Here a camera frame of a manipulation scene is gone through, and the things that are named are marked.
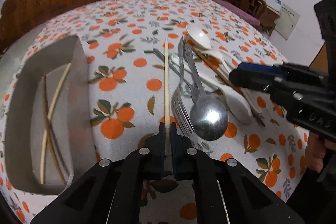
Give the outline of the person's right hand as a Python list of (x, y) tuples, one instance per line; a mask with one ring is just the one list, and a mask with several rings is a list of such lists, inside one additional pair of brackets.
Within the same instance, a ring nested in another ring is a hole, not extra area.
[(317, 134), (310, 132), (305, 150), (307, 167), (320, 173), (323, 169), (323, 158), (327, 149), (335, 150), (335, 143), (329, 140), (321, 140)]

